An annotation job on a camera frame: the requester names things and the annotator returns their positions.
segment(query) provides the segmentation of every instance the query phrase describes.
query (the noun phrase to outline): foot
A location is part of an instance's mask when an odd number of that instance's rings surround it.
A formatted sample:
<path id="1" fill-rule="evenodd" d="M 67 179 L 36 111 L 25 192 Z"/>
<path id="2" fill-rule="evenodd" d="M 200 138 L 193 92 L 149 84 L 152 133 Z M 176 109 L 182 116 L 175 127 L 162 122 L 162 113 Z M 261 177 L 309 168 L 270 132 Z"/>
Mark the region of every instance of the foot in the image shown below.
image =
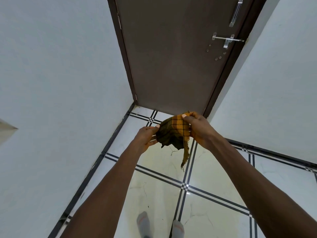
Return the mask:
<path id="1" fill-rule="evenodd" d="M 184 226 L 178 220 L 173 221 L 172 238 L 184 238 Z"/>
<path id="2" fill-rule="evenodd" d="M 146 211 L 143 211 L 137 218 L 137 225 L 141 235 L 141 238 L 152 238 L 150 230 L 150 220 Z"/>

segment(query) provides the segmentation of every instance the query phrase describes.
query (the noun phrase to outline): hand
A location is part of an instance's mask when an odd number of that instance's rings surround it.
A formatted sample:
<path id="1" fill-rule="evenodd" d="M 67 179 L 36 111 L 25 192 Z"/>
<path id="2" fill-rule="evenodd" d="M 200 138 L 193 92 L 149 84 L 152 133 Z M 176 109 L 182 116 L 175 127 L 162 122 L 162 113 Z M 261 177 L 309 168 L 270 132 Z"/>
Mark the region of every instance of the hand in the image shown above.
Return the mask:
<path id="1" fill-rule="evenodd" d="M 137 135 L 133 139 L 135 145 L 140 145 L 142 153 L 144 153 L 148 147 L 157 143 L 156 135 L 154 135 L 159 130 L 159 124 L 155 127 L 143 127 L 140 128 Z"/>
<path id="2" fill-rule="evenodd" d="M 207 119 L 196 112 L 190 113 L 189 116 L 182 114 L 182 118 L 187 123 L 191 124 L 191 137 L 193 137 L 202 147 L 208 149 L 210 146 L 210 138 L 215 136 L 217 132 L 211 127 Z"/>

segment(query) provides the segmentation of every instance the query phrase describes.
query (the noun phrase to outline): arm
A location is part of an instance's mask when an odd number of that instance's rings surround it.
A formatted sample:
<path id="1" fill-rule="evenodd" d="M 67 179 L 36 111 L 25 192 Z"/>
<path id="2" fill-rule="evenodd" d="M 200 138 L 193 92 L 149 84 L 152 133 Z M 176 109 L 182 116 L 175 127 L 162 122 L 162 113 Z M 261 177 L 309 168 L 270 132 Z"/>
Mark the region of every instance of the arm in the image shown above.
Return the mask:
<path id="1" fill-rule="evenodd" d="M 196 112 L 183 116 L 193 138 L 216 157 L 266 237 L 316 237 L 317 222 L 272 184 Z"/>
<path id="2" fill-rule="evenodd" d="M 153 135 L 158 129 L 159 125 L 139 130 L 117 163 L 76 211 L 61 238 L 114 236 L 134 169 L 141 154 L 157 143 Z"/>

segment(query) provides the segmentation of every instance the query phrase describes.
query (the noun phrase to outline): person's left hand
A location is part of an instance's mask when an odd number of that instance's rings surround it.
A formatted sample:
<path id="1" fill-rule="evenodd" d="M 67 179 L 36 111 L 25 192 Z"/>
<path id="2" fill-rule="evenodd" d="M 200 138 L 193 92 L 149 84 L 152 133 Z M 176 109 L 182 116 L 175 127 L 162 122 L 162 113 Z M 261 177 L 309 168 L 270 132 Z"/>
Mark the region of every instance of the person's left hand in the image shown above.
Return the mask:
<path id="1" fill-rule="evenodd" d="M 143 127 L 140 128 L 137 135 L 133 139 L 136 145 L 141 145 L 142 153 L 144 153 L 148 147 L 157 143 L 156 135 L 154 135 L 159 130 L 159 124 L 155 127 Z"/>

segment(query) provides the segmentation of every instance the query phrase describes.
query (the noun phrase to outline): door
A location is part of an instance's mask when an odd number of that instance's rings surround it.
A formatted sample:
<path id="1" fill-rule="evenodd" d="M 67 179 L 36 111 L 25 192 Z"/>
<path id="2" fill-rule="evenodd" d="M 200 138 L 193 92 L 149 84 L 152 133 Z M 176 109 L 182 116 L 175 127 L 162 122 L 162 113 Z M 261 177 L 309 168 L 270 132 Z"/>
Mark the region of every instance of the door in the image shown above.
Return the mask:
<path id="1" fill-rule="evenodd" d="M 138 104 L 203 114 L 253 0 L 115 1 Z"/>

